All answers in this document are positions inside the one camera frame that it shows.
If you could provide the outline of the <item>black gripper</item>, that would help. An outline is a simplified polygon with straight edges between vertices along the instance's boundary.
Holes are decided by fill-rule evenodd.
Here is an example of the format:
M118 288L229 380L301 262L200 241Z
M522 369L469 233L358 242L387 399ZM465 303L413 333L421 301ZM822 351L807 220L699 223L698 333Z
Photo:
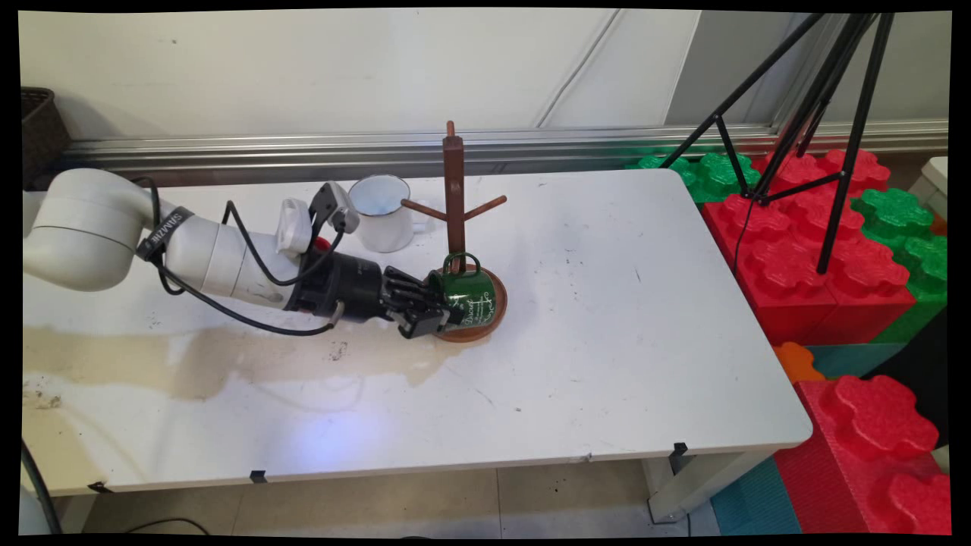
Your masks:
M437 293L427 282L392 266L382 273L377 262L346 253L330 253L313 275L294 284L284 310L329 318L342 302L341 319L363 324L369 319L388 319L381 291L391 306L412 306L413 302L425 306L391 309L391 318L406 339L452 331L466 315L460 306L434 304Z

